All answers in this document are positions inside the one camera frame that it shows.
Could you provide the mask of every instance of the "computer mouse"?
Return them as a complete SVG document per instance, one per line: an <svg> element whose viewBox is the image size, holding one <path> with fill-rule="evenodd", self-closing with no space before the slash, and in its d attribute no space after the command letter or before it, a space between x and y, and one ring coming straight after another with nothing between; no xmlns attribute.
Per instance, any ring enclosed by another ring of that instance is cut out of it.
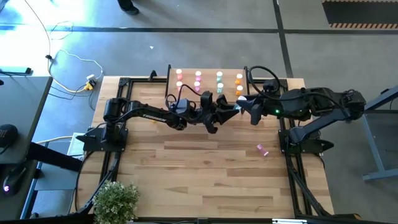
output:
<svg viewBox="0 0 398 224"><path fill-rule="evenodd" d="M4 124L0 126L0 155L3 154L8 147L12 146L18 139L18 129L12 124Z"/></svg>
<svg viewBox="0 0 398 224"><path fill-rule="evenodd" d="M26 173L25 162L21 162L17 167L11 170L2 183L2 190L5 195L12 196L18 193L21 183Z"/></svg>

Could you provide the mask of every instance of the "person's foot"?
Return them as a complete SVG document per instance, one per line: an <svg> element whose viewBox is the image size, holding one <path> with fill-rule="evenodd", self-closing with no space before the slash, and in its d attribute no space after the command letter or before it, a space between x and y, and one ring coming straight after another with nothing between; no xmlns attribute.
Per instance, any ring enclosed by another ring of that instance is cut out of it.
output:
<svg viewBox="0 0 398 224"><path fill-rule="evenodd" d="M129 10L125 10L125 9L122 9L124 12L126 12L127 14L130 14L130 15L137 15L138 13L139 13L139 10L138 10L138 8L136 8L136 7L134 7L134 6L131 6L130 7L130 9Z"/></svg>

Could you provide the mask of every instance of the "pink test tube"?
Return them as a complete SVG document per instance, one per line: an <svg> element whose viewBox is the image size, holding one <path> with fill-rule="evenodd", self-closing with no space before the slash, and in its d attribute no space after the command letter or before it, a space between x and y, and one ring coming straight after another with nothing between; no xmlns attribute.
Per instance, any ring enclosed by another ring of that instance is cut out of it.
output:
<svg viewBox="0 0 398 224"><path fill-rule="evenodd" d="M264 147L262 146L262 145L258 145L257 146L257 148L259 149L259 151L261 152L261 154L263 155L263 156L266 156L269 152L266 150L266 149L264 149Z"/></svg>
<svg viewBox="0 0 398 224"><path fill-rule="evenodd" d="M177 69L175 71L175 73L177 74L177 79L181 81L182 80L182 70L181 69Z"/></svg>
<svg viewBox="0 0 398 224"><path fill-rule="evenodd" d="M201 72L197 71L197 72L195 72L195 75L197 77L197 82L200 82L200 80L201 80Z"/></svg>
<svg viewBox="0 0 398 224"><path fill-rule="evenodd" d="M196 81L193 85L195 86L196 91L200 90L200 82Z"/></svg>
<svg viewBox="0 0 398 224"><path fill-rule="evenodd" d="M182 86L182 82L178 81L177 82L177 90L180 91Z"/></svg>

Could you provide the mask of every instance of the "green plant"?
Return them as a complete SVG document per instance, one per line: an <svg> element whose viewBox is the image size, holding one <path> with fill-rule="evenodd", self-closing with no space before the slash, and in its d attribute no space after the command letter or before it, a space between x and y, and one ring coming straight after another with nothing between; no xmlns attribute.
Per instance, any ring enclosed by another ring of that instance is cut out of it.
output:
<svg viewBox="0 0 398 224"><path fill-rule="evenodd" d="M95 222L98 224L126 224L135 219L140 193L132 183L105 182L94 198Z"/></svg>

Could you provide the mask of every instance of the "black shoe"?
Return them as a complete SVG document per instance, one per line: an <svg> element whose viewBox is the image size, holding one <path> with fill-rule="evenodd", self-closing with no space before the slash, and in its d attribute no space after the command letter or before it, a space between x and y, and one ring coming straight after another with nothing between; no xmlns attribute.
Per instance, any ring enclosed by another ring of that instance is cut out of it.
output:
<svg viewBox="0 0 398 224"><path fill-rule="evenodd" d="M136 7L134 7L134 6L131 6L129 10L125 10L125 9L123 9L123 8L122 8L122 10L123 10L124 12L126 12L127 14L130 14L130 15L133 15L133 16L134 16L134 15L137 15L137 14L139 13L138 8L136 8Z"/></svg>

